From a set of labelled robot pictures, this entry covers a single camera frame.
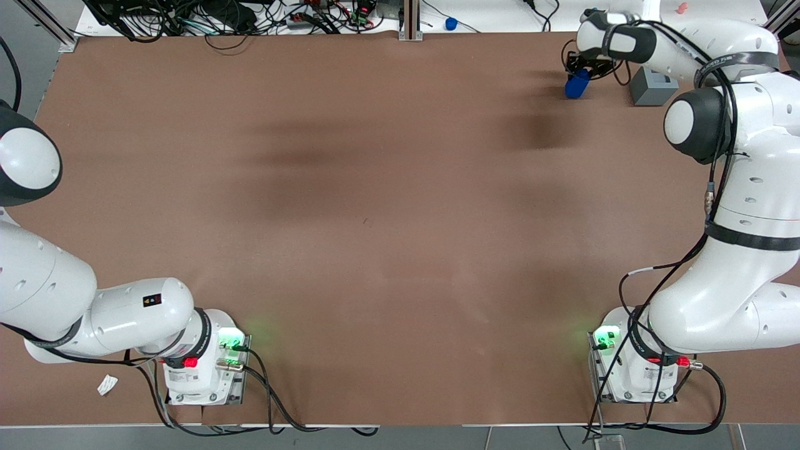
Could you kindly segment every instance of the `black strap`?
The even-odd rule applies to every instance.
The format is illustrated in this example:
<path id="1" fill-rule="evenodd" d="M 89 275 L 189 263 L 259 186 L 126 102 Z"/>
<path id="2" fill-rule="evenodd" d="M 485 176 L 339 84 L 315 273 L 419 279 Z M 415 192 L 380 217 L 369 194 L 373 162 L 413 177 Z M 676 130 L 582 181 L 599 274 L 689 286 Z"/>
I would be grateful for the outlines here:
<path id="1" fill-rule="evenodd" d="M 62 345 L 70 342 L 75 335 L 78 334 L 78 331 L 81 329 L 81 322 L 83 318 L 81 317 L 78 319 L 77 322 L 73 323 L 70 327 L 70 330 L 66 332 L 64 336 L 57 340 L 41 340 L 38 337 L 34 336 L 29 331 L 23 330 L 21 328 L 17 328 L 14 325 L 9 325 L 8 323 L 4 323 L 2 326 L 8 328 L 9 330 L 17 333 L 18 335 L 22 336 L 25 340 L 30 342 L 31 344 L 35 345 L 39 348 L 56 348 L 61 347 Z"/>
<path id="2" fill-rule="evenodd" d="M 694 73 L 694 87 L 698 88 L 702 86 L 706 81 L 706 77 L 711 72 L 721 67 L 728 67 L 736 64 L 767 66 L 772 70 L 778 70 L 780 67 L 778 56 L 766 51 L 743 51 L 740 53 L 726 54 L 710 60 Z"/>
<path id="3" fill-rule="evenodd" d="M 755 248 L 771 251 L 800 250 L 800 237 L 797 238 L 771 238 L 768 236 L 748 235 L 740 231 L 725 228 L 714 222 L 706 222 L 708 237 L 720 242 L 739 245 L 741 247 Z"/>
<path id="4" fill-rule="evenodd" d="M 606 28 L 606 33 L 602 36 L 602 47 L 600 47 L 600 52 L 603 56 L 608 56 L 608 52 L 611 50 L 611 38 L 614 36 L 614 32 L 617 30 L 617 27 L 620 25 L 625 25 L 624 23 L 617 23 L 612 26 Z"/>
<path id="5" fill-rule="evenodd" d="M 206 349 L 208 348 L 209 341 L 211 341 L 211 319 L 206 312 L 202 310 L 202 308 L 196 307 L 194 310 L 198 313 L 198 315 L 200 315 L 200 319 L 202 320 L 200 340 L 185 355 L 179 356 L 178 358 L 164 358 L 164 364 L 173 369 L 184 368 L 183 361 L 186 358 L 199 358 L 202 356 L 202 354 L 205 353 Z"/>
<path id="6" fill-rule="evenodd" d="M 639 324 L 638 321 L 634 320 L 636 317 L 638 310 L 642 309 L 642 306 L 637 306 L 633 310 L 633 314 L 628 317 L 628 330 L 630 330 L 630 343 L 633 346 L 634 350 L 644 358 L 645 360 L 650 361 L 653 364 L 661 364 L 663 363 L 665 366 L 671 366 L 678 362 L 678 355 L 671 354 L 672 351 L 668 350 L 663 342 L 655 336 L 652 335 L 653 339 L 657 341 L 658 345 L 663 347 L 663 351 L 665 352 L 664 359 L 661 358 L 661 353 L 654 351 L 652 348 L 648 347 L 645 344 L 645 341 L 642 339 L 642 334 L 639 332 Z"/>

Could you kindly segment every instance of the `floor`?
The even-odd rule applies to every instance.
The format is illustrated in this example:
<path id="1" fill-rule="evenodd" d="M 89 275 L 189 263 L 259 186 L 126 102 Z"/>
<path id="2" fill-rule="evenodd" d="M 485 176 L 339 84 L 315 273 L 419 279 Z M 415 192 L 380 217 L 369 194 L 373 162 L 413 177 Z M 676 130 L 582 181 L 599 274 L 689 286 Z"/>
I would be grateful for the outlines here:
<path id="1" fill-rule="evenodd" d="M 763 0 L 767 6 L 771 1 Z M 78 20 L 79 0 L 50 0 L 44 2 L 68 26 Z M 50 84 L 58 61 L 57 43 L 13 2 L 0 2 L 0 30 L 14 52 L 23 78 L 21 112 L 34 118 L 39 103 Z M 800 70 L 800 46 L 786 46 L 790 65 Z M 0 98 L 10 101 L 14 84 L 7 62 L 0 58 Z M 581 445 L 583 430 L 564 427 L 564 437 L 573 449 L 592 448 Z M 623 432 L 627 448 L 684 450 L 783 450 L 800 449 L 798 425 L 734 425 L 721 426 L 704 436 L 675 436 L 649 430 Z M 218 440 L 185 436 L 180 432 L 161 427 L 80 427 L 80 428 L 6 428 L 0 429 L 0 448 L 18 450 L 38 448 L 46 450 L 83 450 L 107 448 L 110 443 L 120 450 L 134 448 L 216 449 Z M 371 438 L 356 435 L 348 429 L 332 429 L 313 434 L 288 430 L 280 436 L 265 432 L 225 438 L 227 446 L 240 450 L 360 448 L 420 450 L 488 450 L 488 449 L 564 449 L 566 446 L 555 427 L 388 427 Z"/>

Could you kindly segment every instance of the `blue cap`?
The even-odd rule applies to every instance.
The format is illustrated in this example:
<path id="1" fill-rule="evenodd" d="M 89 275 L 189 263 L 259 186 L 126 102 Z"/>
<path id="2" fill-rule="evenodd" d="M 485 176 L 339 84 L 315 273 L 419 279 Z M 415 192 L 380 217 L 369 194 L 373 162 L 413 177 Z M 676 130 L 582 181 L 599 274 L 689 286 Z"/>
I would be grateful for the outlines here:
<path id="1" fill-rule="evenodd" d="M 586 87 L 589 86 L 589 71 L 581 69 L 575 76 L 570 76 L 564 85 L 564 95 L 567 98 L 581 98 Z"/>

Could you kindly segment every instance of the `white paper scrap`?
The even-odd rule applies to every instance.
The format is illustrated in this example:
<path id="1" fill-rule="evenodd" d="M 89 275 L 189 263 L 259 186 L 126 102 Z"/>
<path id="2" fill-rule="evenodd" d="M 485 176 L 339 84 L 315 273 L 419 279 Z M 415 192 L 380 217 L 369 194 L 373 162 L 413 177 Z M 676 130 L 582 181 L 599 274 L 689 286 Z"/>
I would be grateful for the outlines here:
<path id="1" fill-rule="evenodd" d="M 117 381 L 119 381 L 118 378 L 111 375 L 106 375 L 106 378 L 102 379 L 102 383 L 100 383 L 100 385 L 98 386 L 98 394 L 100 394 L 101 396 L 107 394 L 108 391 L 110 391 L 111 388 L 114 387 Z"/>

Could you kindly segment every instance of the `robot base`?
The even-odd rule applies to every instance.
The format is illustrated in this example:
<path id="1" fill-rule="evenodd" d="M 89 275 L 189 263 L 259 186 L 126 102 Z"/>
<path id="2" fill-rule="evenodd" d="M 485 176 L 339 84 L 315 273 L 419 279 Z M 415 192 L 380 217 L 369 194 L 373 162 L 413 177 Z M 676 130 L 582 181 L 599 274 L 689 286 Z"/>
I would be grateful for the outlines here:
<path id="1" fill-rule="evenodd" d="M 179 369 L 163 366 L 170 404 L 210 406 L 242 402 L 244 373 L 219 368 L 217 361 L 237 360 L 246 364 L 247 352 L 234 352 L 224 345 L 231 340 L 248 345 L 249 339 L 225 312 L 206 309 L 205 313 L 211 322 L 209 343 L 197 365 Z"/>
<path id="2" fill-rule="evenodd" d="M 615 403 L 650 403 L 653 391 L 658 382 L 658 364 L 642 358 L 628 339 L 616 361 L 619 345 L 628 332 L 628 314 L 624 308 L 611 311 L 602 322 L 602 326 L 589 333 L 589 370 L 594 394 L 597 395 L 602 385 L 603 376 L 612 365 L 614 368 L 603 388 L 601 401 Z M 657 403 L 673 399 L 672 392 L 678 378 L 678 366 L 675 364 L 661 369 L 661 381 L 658 382 Z"/>

